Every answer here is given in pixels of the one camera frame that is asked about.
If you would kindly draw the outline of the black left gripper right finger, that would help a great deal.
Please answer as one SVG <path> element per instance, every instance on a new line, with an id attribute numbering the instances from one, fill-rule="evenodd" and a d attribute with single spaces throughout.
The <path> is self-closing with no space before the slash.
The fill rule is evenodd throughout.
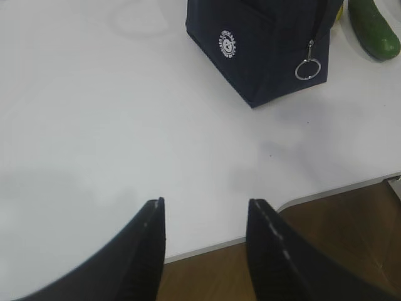
<path id="1" fill-rule="evenodd" d="M 250 199 L 247 265 L 257 300 L 396 300 L 328 258 L 264 199 Z"/>

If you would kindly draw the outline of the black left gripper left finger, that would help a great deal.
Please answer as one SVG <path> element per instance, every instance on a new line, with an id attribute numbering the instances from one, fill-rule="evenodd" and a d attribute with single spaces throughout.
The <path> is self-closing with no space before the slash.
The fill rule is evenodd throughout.
<path id="1" fill-rule="evenodd" d="M 101 250 L 25 300 L 155 300 L 165 260 L 165 201 L 147 201 Z"/>

